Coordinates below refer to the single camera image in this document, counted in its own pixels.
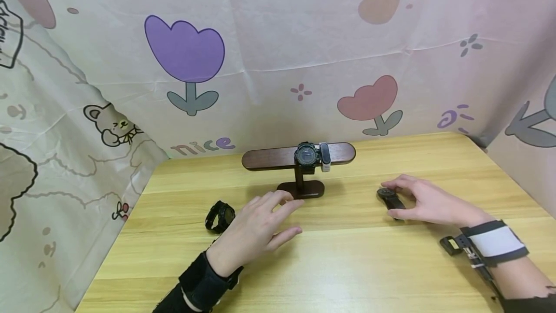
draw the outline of wooden watch stand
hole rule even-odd
[[[331,166],[348,164],[355,159],[355,148],[348,142],[328,144]],[[293,169],[295,182],[278,185],[278,190],[288,191],[294,199],[315,199],[324,194],[324,184],[318,180],[304,181],[303,171],[296,164],[294,154],[297,147],[252,150],[241,158],[241,164],[249,171],[274,171]]]

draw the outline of watch face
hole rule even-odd
[[[230,208],[226,208],[226,211],[224,211],[224,220],[226,220],[226,223],[231,224],[232,221],[234,221],[234,217],[234,212]]]
[[[316,153],[311,148],[302,148],[297,155],[297,160],[301,164],[313,164],[316,160]]]

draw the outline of table surface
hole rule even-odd
[[[325,195],[307,200],[284,225],[304,232],[249,265],[215,313],[501,312],[465,256],[450,257],[439,246],[456,229],[385,214],[376,190],[400,173],[503,218],[556,279],[556,221],[467,137],[438,133],[354,146],[352,163],[315,174]],[[241,155],[161,164],[77,313],[151,312],[215,239],[204,220],[217,200],[239,210],[291,180],[291,170],[247,171]]]

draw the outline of hand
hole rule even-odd
[[[458,199],[427,180],[402,174],[394,180],[383,182],[382,186],[396,191],[408,189],[416,197],[417,204],[412,209],[388,210],[388,215],[396,219],[427,221],[457,228],[472,228],[494,220],[481,208]]]
[[[229,277],[240,266],[266,252],[277,250],[299,235],[303,230],[298,227],[279,233],[276,231],[304,202],[302,199],[293,200],[289,192],[280,190],[253,198],[207,250],[207,259],[212,269],[221,277]],[[273,212],[278,204],[282,207]]]

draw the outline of fabric backdrop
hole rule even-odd
[[[556,0],[0,0],[0,310],[74,309],[167,156],[458,131],[556,215],[555,19]]]

